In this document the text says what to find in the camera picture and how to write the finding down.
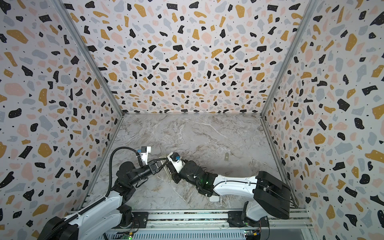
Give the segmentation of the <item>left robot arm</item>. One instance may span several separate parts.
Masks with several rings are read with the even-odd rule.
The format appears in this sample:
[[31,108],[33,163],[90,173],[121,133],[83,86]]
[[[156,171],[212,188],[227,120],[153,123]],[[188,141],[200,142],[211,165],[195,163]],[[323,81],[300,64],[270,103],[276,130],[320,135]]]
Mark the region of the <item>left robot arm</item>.
[[133,196],[138,183],[159,173],[167,159],[148,162],[136,168],[124,162],[117,171],[117,180],[109,186],[105,196],[65,218],[50,219],[40,233],[39,240],[94,240],[119,225],[132,222],[132,209],[125,203]]

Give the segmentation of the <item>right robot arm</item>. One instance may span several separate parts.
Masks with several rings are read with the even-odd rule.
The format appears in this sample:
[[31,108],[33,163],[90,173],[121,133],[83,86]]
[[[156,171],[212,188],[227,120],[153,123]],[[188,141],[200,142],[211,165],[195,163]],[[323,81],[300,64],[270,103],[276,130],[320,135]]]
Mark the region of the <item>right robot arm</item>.
[[183,160],[170,161],[167,169],[175,183],[184,180],[205,197],[218,200],[220,196],[234,195],[250,199],[244,204],[240,226],[269,215],[282,220],[290,218],[290,187],[265,171],[245,178],[226,177],[206,172],[194,161]]

